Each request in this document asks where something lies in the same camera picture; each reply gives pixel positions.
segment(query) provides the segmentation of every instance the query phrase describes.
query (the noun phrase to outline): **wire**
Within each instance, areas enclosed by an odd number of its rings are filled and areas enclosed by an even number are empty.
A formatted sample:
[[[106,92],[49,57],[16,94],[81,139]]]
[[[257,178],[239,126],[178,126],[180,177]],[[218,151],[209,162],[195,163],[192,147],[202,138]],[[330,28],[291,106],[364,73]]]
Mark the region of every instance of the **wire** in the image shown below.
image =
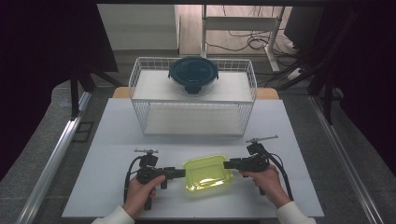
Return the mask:
[[[253,16],[255,16],[256,9],[257,9],[257,7],[254,6],[253,9],[251,9],[250,12],[249,12],[247,15],[249,16],[250,14],[252,14]],[[221,6],[221,11],[223,12],[224,16],[227,16],[227,12],[226,12],[226,9],[225,9],[225,6],[224,6],[224,5]],[[262,7],[259,7],[258,12],[257,12],[257,16],[259,17],[259,16],[260,16],[260,13],[262,14],[262,12],[263,12]],[[207,44],[208,46],[210,46],[210,47],[225,49],[225,50],[229,50],[229,51],[240,51],[240,50],[246,49],[246,48],[248,48],[248,47],[250,47],[251,49],[259,50],[259,49],[264,49],[264,48],[268,45],[268,41],[269,41],[269,38],[270,38],[270,37],[269,37],[269,36],[264,36],[264,35],[262,35],[262,34],[266,34],[266,33],[268,33],[268,32],[267,32],[267,31],[264,31],[264,32],[257,32],[257,33],[254,33],[254,31],[250,31],[250,34],[249,34],[249,35],[233,35],[233,34],[231,33],[231,31],[228,31],[228,34],[229,34],[230,36],[235,36],[235,37],[248,37],[248,39],[247,39],[247,44],[246,44],[244,47],[242,47],[241,49],[228,49],[228,48],[224,48],[223,46],[214,45],[214,44],[209,44],[209,43],[207,43],[207,42],[206,42],[206,44]],[[260,46],[259,46],[259,47],[254,47],[254,46],[252,45],[252,43],[255,43],[255,42],[259,42],[259,43],[260,43]]]
[[[274,53],[275,55],[277,55],[277,54],[289,54],[289,53],[284,52],[284,51],[280,48],[280,46],[277,44],[276,41],[275,41],[275,44],[276,44],[276,46],[277,46],[277,49],[274,49],[274,51],[278,51],[278,53],[276,53],[276,52]]]
[[[276,156],[279,159],[279,161],[280,161],[280,165],[283,167],[282,159],[280,159],[280,157],[278,155],[276,155],[275,153],[270,153],[270,154],[273,155],[273,156]]]
[[[131,174],[134,174],[137,172],[137,171],[134,171],[131,173],[132,167],[134,166],[134,163],[137,160],[140,160],[142,158],[143,158],[142,156],[138,156],[138,157],[134,158],[134,160],[131,162],[131,165],[129,166],[128,172],[126,173],[125,183],[124,183],[124,202],[126,201],[126,196],[128,195],[128,187],[129,187],[129,181],[131,179]]]
[[[276,76],[278,74],[277,73],[258,73],[258,72],[255,72],[254,75],[256,75],[256,76]]]
[[[282,64],[283,66],[285,66],[285,67],[290,67],[290,66],[292,66],[293,65],[293,63],[284,63],[284,62],[282,62],[280,59],[283,59],[283,58],[292,58],[292,59],[297,59],[298,60],[298,58],[297,57],[295,57],[294,55],[289,55],[289,54],[280,54],[280,55],[278,55],[277,57],[276,57],[276,61],[278,62],[278,63],[280,63],[280,64]]]
[[[299,67],[302,63],[303,63],[303,62],[302,62],[301,60],[297,60],[296,62],[294,62],[294,63],[291,64],[289,67],[287,67],[287,68],[285,68],[284,70],[282,70],[281,72],[276,73],[276,76],[271,77],[271,78],[268,79],[268,80],[259,82],[259,83],[257,83],[257,84],[260,85],[260,84],[262,84],[262,83],[265,83],[265,84],[264,84],[264,88],[265,88],[265,87],[267,87],[268,83],[270,83],[270,82],[276,80],[277,78],[283,77],[283,76],[286,75],[288,72],[290,72],[290,71],[296,69],[297,67]]]
[[[283,176],[283,180],[285,181],[285,186],[286,186],[286,191],[288,192],[289,198],[293,201],[293,195],[291,193],[291,187],[290,187],[290,182],[288,175],[286,174],[285,169],[283,168],[283,165],[281,165],[272,155],[272,153],[269,153],[267,150],[264,150],[264,154],[275,164],[275,166],[279,169],[280,173]]]
[[[276,90],[279,90],[280,83],[281,83],[283,80],[285,80],[286,78],[288,78],[288,77],[284,76],[284,77],[282,77],[282,78],[277,82]]]

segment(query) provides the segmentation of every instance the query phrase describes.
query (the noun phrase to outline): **wire basket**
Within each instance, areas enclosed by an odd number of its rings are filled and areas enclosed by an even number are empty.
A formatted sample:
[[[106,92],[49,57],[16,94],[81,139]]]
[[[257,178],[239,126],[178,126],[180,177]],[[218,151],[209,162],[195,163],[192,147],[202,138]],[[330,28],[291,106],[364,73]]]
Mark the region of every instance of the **wire basket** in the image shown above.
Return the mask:
[[[137,58],[129,80],[134,111],[144,134],[242,136],[256,99],[250,60],[209,59],[219,70],[211,90],[181,94],[168,78],[180,58]]]

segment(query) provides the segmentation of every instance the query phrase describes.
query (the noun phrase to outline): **metal rail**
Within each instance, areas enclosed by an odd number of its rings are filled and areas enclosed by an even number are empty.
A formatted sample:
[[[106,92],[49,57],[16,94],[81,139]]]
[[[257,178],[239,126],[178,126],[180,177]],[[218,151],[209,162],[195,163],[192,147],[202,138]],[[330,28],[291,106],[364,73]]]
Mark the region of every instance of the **metal rail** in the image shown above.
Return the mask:
[[[364,183],[361,181],[358,172],[356,171],[355,167],[352,164],[349,156],[347,155],[346,150],[344,149],[341,140],[339,139],[337,132],[335,131],[334,127],[327,123],[326,118],[324,117],[322,111],[323,108],[317,96],[309,96],[312,105],[314,106],[320,123],[323,126],[323,129],[327,136],[329,137],[330,142],[332,143],[332,147],[341,162],[341,165],[346,173],[347,178],[355,190],[355,193],[361,203],[361,207],[363,208],[366,216],[368,217],[370,223],[379,224],[384,223],[382,217],[378,213],[378,209],[376,208],[375,202],[366,188]]]
[[[64,153],[66,152],[69,144],[73,138],[74,133],[81,121],[83,112],[91,98],[91,95],[84,92],[79,100],[79,113],[74,120],[69,120],[64,128],[55,149],[53,149],[49,161],[44,168],[41,176],[38,178],[35,188],[30,194],[25,206],[23,207],[20,216],[18,217],[16,223],[32,223],[35,219],[38,209],[47,194],[50,184],[52,183],[53,177],[55,177],[59,166],[61,165],[62,159],[64,158]]]

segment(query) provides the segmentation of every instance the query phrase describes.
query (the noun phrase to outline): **white table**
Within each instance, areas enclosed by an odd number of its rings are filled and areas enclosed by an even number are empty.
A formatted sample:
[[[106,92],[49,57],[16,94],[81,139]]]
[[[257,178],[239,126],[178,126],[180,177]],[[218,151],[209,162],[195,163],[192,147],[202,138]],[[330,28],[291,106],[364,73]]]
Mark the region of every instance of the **white table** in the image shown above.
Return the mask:
[[[263,141],[285,165],[294,200],[310,217],[322,217],[318,197],[301,151],[280,100],[256,101],[243,138],[145,136],[129,99],[109,99],[92,146],[69,198],[63,217],[104,217],[122,204],[123,184],[131,161],[143,155],[139,149],[159,149],[157,167],[182,168],[184,161],[214,154],[229,159],[247,157],[246,139],[277,134]],[[233,172],[233,183],[190,193],[184,178],[168,181],[158,189],[146,219],[261,219],[275,217],[276,208],[259,194],[250,178]]]

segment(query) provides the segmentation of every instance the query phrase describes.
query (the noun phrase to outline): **hand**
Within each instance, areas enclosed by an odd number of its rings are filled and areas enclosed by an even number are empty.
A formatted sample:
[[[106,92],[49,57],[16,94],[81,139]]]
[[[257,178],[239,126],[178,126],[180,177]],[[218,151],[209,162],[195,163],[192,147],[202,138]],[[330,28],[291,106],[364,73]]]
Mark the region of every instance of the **hand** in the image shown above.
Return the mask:
[[[152,179],[146,185],[142,185],[137,181],[135,176],[129,182],[126,202],[122,208],[130,217],[137,219],[143,213],[145,202],[148,197],[155,197],[155,186],[161,184],[164,180],[165,176],[160,175]]]
[[[239,173],[252,177],[255,185],[265,191],[268,200],[272,202],[276,208],[291,202],[291,199],[280,185],[279,172],[274,165],[270,164],[265,171],[259,173],[248,171],[239,171]]]

